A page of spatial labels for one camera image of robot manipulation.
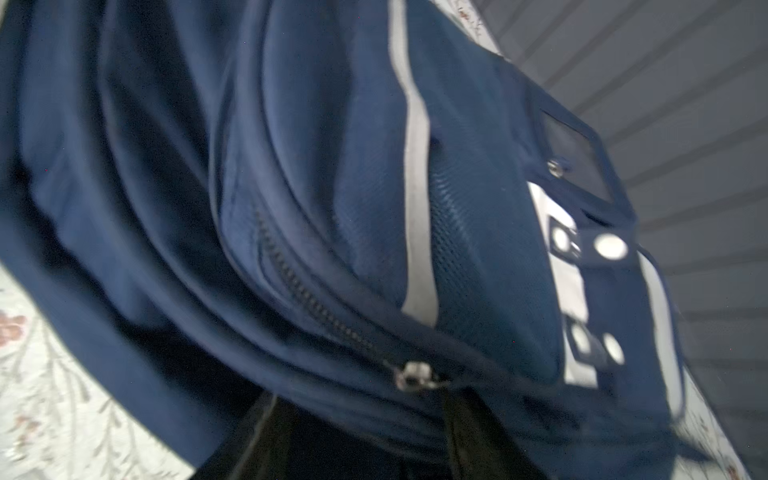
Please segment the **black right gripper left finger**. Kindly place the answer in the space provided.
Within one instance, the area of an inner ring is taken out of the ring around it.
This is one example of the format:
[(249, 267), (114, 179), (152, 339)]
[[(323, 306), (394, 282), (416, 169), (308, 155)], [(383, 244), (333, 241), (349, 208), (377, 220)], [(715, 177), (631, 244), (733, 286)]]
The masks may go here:
[(192, 480), (286, 479), (294, 405), (262, 393)]

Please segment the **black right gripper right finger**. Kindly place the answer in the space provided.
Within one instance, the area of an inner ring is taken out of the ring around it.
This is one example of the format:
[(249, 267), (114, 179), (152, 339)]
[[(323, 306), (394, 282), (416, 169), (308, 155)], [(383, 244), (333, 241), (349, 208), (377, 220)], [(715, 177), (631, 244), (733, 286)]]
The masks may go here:
[(471, 390), (442, 392), (445, 439), (452, 476), (460, 480), (545, 480)]

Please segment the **navy blue student backpack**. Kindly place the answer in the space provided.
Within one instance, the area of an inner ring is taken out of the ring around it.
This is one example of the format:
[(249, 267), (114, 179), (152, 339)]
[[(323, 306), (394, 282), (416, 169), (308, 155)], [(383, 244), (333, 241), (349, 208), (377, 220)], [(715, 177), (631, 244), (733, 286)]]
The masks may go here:
[(545, 479), (705, 454), (600, 138), (429, 1), (10, 1), (1, 259), (196, 471), (262, 393), (286, 479), (455, 479), (473, 391)]

